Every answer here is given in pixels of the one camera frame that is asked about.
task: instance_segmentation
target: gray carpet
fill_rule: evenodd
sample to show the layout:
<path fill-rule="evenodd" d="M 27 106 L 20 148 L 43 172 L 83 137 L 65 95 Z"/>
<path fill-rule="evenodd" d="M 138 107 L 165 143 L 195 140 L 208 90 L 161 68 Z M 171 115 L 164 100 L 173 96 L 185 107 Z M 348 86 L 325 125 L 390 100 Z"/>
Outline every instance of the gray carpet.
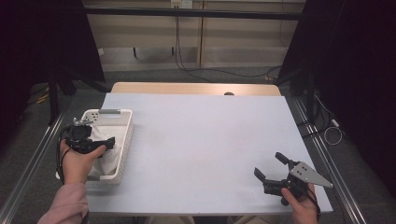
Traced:
<path fill-rule="evenodd" d="M 264 74 L 268 68 L 223 68 L 237 74 L 256 76 Z M 278 69 L 272 72 L 269 78 L 274 78 Z M 240 77 L 231 74 L 224 74 L 216 71 L 192 72 L 194 76 L 204 77 L 217 83 L 267 83 L 266 76 L 260 77 Z M 117 81 L 148 81 L 148 82 L 207 82 L 198 77 L 192 77 L 188 73 L 180 70 L 152 70 L 137 72 L 107 73 L 105 86 L 111 87 Z M 80 117 L 83 112 L 91 108 L 100 108 L 105 99 L 105 94 L 98 92 L 85 83 L 76 82 L 78 88 L 74 96 L 64 96 L 60 92 L 61 108 L 67 107 L 67 102 L 71 101 L 70 110 L 65 114 L 63 127 L 70 123 L 72 118 Z M 38 90 L 42 85 L 36 85 L 33 89 Z M 286 96 L 290 111 L 296 120 L 296 124 L 302 121 L 294 104 L 294 99 L 290 96 L 288 83 L 280 87 L 282 95 Z M 49 101 L 42 104 L 33 104 L 23 112 L 17 128 L 12 134 L 9 142 L 5 143 L 7 152 L 0 159 L 0 178 L 2 180 L 0 188 L 0 205 L 3 206 L 8 194 L 24 171 L 27 163 L 35 152 L 41 137 L 48 128 L 50 114 Z M 317 126 L 322 123 L 321 117 L 317 119 Z M 304 125 L 299 126 L 302 135 L 307 134 Z M 304 139 L 308 152 L 310 153 L 318 172 L 329 178 L 329 175 L 315 149 L 310 137 Z M 61 186 L 60 181 L 54 178 L 55 174 L 55 146 L 56 139 L 50 144 L 48 153 L 40 163 L 37 173 L 27 190 L 12 223 L 36 223 L 38 219 L 50 207 L 50 203 L 56 190 Z M 329 146 L 334 162 L 337 165 L 342 177 L 345 179 L 351 193 L 356 198 L 361 211 L 368 223 L 394 223 L 396 220 L 396 202 L 389 196 L 388 191 L 383 186 L 379 178 L 361 159 L 359 150 L 352 141 L 344 138 L 340 144 Z M 320 223 L 353 223 L 349 218 L 336 191 L 326 190 L 331 201 L 333 212 L 323 214 Z M 132 217 L 91 217 L 91 223 L 133 223 Z M 223 223 L 222 217 L 199 217 L 197 223 Z M 290 222 L 290 216 L 283 216 L 282 223 Z"/>

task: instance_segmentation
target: black bar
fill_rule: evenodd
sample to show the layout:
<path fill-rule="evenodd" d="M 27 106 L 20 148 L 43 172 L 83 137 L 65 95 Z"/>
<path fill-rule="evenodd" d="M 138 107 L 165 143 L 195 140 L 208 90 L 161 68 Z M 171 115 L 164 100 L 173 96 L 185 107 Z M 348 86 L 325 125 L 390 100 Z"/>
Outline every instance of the black bar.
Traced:
<path fill-rule="evenodd" d="M 138 7 L 48 7 L 32 6 L 38 11 L 85 13 L 98 15 L 137 15 L 137 16 L 169 16 L 169 17 L 203 17 L 203 18 L 235 18 L 258 20 L 327 20 L 323 15 L 305 15 L 301 13 L 259 12 L 259 11 L 224 11 L 185 8 L 138 8 Z"/>

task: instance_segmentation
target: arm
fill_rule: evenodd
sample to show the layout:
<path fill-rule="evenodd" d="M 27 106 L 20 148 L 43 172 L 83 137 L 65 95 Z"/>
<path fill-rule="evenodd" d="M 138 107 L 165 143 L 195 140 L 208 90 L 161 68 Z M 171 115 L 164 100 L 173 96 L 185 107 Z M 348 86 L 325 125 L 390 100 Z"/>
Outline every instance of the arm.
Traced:
<path fill-rule="evenodd" d="M 315 188 L 313 184 L 308 184 L 311 191 L 308 194 L 314 197 Z M 318 224 L 317 220 L 317 208 L 315 205 L 308 200 L 306 196 L 302 196 L 298 201 L 294 198 L 288 189 L 282 189 L 282 194 L 285 199 L 289 202 L 293 209 L 293 223 L 294 224 Z"/>
<path fill-rule="evenodd" d="M 79 154 L 63 140 L 61 153 L 64 156 L 64 185 L 58 189 L 49 211 L 38 223 L 81 223 L 88 214 L 87 189 L 85 183 L 94 160 L 101 156 L 105 146 L 89 154 Z"/>

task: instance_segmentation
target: pink sleeve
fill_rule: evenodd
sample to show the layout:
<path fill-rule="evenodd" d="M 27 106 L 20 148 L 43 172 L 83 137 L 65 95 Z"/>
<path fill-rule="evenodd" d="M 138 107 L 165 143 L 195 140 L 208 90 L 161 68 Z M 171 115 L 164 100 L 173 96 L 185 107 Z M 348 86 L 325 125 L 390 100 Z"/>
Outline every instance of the pink sleeve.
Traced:
<path fill-rule="evenodd" d="M 42 223 L 81 223 L 88 213 L 84 184 L 66 184 L 58 189 L 49 211 L 38 220 Z"/>

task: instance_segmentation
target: person's left hand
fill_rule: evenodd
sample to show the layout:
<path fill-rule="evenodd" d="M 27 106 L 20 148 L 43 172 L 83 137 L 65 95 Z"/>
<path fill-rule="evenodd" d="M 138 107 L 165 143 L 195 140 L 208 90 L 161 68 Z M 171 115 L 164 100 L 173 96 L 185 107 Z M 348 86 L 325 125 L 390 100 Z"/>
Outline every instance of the person's left hand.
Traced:
<path fill-rule="evenodd" d="M 70 147 L 65 140 L 61 142 L 61 155 L 63 155 Z M 80 154 L 73 149 L 64 156 L 63 170 L 64 183 L 82 183 L 87 182 L 87 176 L 90 172 L 93 162 L 106 151 L 106 146 L 99 146 L 96 150 L 88 154 Z"/>

